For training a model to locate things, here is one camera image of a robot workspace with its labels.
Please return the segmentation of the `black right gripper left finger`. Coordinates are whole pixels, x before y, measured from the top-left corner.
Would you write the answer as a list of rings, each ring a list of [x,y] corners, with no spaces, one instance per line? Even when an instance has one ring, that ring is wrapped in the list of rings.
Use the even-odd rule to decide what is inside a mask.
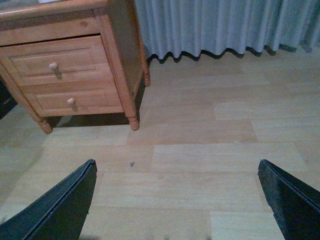
[[[89,159],[0,226],[2,240],[77,240],[89,213],[97,165]]]

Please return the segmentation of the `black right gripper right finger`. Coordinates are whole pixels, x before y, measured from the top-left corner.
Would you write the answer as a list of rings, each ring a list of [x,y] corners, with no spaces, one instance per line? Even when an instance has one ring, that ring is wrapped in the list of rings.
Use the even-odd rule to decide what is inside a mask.
[[[320,238],[320,192],[272,162],[262,159],[258,177],[286,240]]]

